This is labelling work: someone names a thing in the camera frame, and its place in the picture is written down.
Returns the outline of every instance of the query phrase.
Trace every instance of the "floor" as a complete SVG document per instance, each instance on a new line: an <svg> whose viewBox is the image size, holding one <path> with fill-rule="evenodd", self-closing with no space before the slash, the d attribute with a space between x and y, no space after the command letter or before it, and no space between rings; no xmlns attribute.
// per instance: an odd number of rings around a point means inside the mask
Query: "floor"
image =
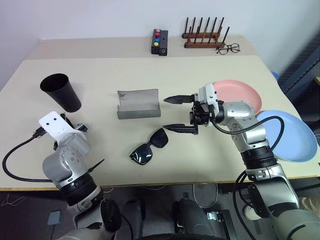
<svg viewBox="0 0 320 240"><path fill-rule="evenodd" d="M291 181L296 188L318 184L318 178L297 179ZM119 207L133 197L141 197L146 202L146 219L143 223L143 235L173 233L174 223L171 217L171 208L174 201L180 200L183 196L189 196L193 200L192 185L166 186L160 190L150 190L142 187L115 188L110 193L105 193L106 198L114 199ZM299 197L312 197L320 194L320 188L297 192ZM216 196L215 184L195 185L195 195L199 204L210 205ZM20 196L10 194L9 201L12 202ZM7 198L7 194L0 193L0 202ZM238 199L239 209L244 204ZM44 198L28 197L17 206L5 205L0 207L0 239L1 240L50 240L63 236L74 228L71 215L66 210L66 203L61 200L49 200ZM233 208L231 194L218 194L215 210L228 209L239 240L249 239L248 234L240 224ZM47 225L48 216L51 211L61 210L61 223L54 229ZM259 219L245 223L259 240L276 240L272 225L269 219ZM223 237L223 233L217 232L217 237Z"/></svg>

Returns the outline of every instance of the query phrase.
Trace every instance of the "black plastic cup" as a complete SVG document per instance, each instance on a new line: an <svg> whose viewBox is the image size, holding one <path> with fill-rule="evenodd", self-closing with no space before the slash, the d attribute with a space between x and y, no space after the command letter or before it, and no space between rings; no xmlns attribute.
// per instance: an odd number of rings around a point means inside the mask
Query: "black plastic cup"
<svg viewBox="0 0 320 240"><path fill-rule="evenodd" d="M68 113L73 113L81 108L81 102L65 74L56 73L47 76L40 83L40 89L52 97Z"/></svg>

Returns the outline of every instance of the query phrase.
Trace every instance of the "pink plate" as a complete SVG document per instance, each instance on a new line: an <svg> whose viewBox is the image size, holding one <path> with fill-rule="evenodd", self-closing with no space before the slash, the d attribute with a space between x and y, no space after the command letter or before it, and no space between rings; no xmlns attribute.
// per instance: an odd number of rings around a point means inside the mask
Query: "pink plate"
<svg viewBox="0 0 320 240"><path fill-rule="evenodd" d="M236 80L222 80L213 84L218 100L224 102L245 101L253 107L254 114L261 110L261 97L251 86Z"/></svg>

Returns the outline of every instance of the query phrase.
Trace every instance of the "black sunglasses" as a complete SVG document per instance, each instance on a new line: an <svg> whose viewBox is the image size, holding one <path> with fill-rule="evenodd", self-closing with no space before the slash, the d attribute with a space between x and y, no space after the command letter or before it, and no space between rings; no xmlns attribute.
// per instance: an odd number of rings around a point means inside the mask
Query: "black sunglasses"
<svg viewBox="0 0 320 240"><path fill-rule="evenodd" d="M216 50L216 54L226 55L229 52L229 50L236 54L240 52L240 46L238 43L232 43L231 45L224 45L223 48L217 48Z"/></svg>
<svg viewBox="0 0 320 240"><path fill-rule="evenodd" d="M148 163L152 156L152 150L150 148L151 145L156 148L162 149L168 143L168 136L165 133L163 128L160 128L156 131L150 138L150 141L142 144L133 153L130 154L130 158L135 161L137 164L145 165Z"/></svg>

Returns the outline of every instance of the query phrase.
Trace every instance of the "white wall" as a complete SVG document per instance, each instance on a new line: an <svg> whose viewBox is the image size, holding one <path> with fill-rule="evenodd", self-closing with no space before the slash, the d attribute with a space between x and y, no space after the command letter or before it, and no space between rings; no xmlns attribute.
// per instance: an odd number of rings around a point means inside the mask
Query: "white wall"
<svg viewBox="0 0 320 240"><path fill-rule="evenodd" d="M40 39L184 31L186 17L225 17L266 65L283 72L320 28L319 0L0 0L0 89Z"/></svg>

